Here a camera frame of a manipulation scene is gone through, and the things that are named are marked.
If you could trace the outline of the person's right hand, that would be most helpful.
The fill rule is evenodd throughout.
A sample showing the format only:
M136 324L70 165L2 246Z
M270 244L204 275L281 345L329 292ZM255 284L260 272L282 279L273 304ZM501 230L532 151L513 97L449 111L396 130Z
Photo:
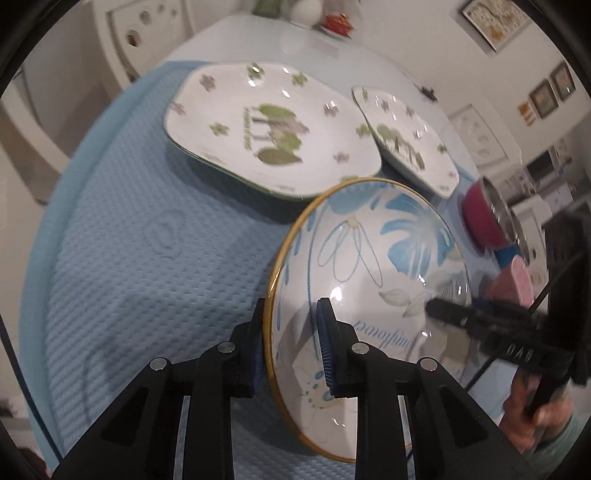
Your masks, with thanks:
M503 404L504 415L499 428L520 453L532 450L540 442L557 438L573 415L573 401L569 394L563 394L541 406L530 417L526 413L528 398L537 391L538 386L538 376L518 370L512 381L510 395Z

